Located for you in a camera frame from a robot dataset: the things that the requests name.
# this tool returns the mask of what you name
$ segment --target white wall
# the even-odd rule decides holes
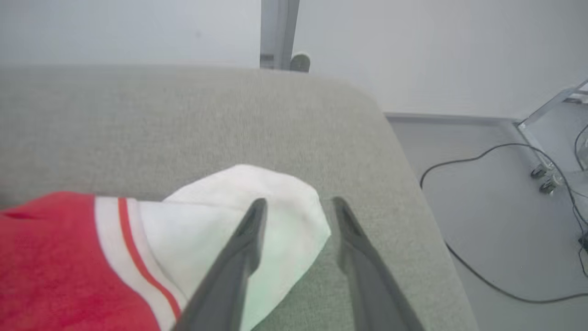
[[[588,78],[588,1],[300,0],[299,51],[382,111],[523,118]]]
[[[259,67],[260,0],[0,0],[0,65]]]

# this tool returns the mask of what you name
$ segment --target red stripe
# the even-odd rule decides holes
[[[137,267],[137,269],[139,270],[139,272],[141,273],[143,278],[145,278],[147,280],[147,282],[149,282],[149,284],[155,286],[155,288],[158,289],[163,294],[163,296],[165,296],[165,298],[168,300],[168,303],[171,306],[171,308],[173,310],[173,314],[176,316],[176,320],[177,320],[178,317],[180,316],[180,307],[179,307],[176,299],[173,297],[173,295],[170,291],[168,291],[163,285],[161,285],[149,273],[149,270],[147,270],[147,267],[145,266],[145,263],[143,262],[141,255],[139,255],[139,251],[137,250],[137,247],[135,247],[135,241],[133,240],[133,235],[131,233],[131,223],[129,221],[129,211],[128,211],[128,207],[127,207],[125,198],[118,198],[118,214],[119,214],[119,218],[121,220],[122,235],[125,238],[126,249],[131,254],[131,257],[133,258],[133,262],[135,263],[135,266]]]

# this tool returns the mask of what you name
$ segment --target gray couch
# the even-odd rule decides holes
[[[476,330],[439,229],[372,99],[276,71],[182,67],[0,70],[0,204],[72,190],[161,200],[248,163],[342,196],[426,330]],[[256,330],[353,330],[337,230]]]

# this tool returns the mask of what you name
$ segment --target white stripe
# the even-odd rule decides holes
[[[165,296],[139,272],[126,249],[118,213],[118,199],[97,197],[95,204],[96,229],[102,252],[121,280],[147,302],[160,330],[169,330],[175,316]]]
[[[143,229],[143,220],[141,218],[141,211],[139,203],[135,199],[126,199],[126,204],[129,212],[129,222],[131,224],[131,233],[133,235],[133,241],[135,247],[143,260],[143,263],[147,267],[147,270],[161,284],[165,287],[176,299],[180,309],[184,308],[187,304],[187,300],[178,289],[178,287],[169,280],[163,273],[163,270],[159,267],[157,260],[151,252],[147,237],[145,236],[145,230]]]

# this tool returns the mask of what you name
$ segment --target caster wheel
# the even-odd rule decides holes
[[[538,179],[547,174],[547,169],[543,166],[543,164],[539,164],[533,171],[531,171],[531,178]]]
[[[539,191],[545,194],[552,194],[553,190],[557,187],[557,184],[554,183],[552,180],[548,180],[541,187],[539,187]]]

